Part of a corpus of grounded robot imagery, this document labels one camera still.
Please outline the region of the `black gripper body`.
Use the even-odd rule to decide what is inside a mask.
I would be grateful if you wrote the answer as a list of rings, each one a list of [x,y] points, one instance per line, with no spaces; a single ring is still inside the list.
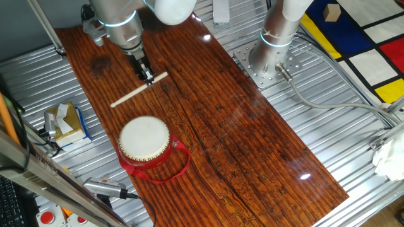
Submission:
[[[135,58],[134,55],[130,55],[129,61],[138,76],[146,76],[146,72],[149,71],[149,61],[145,55],[139,59]]]

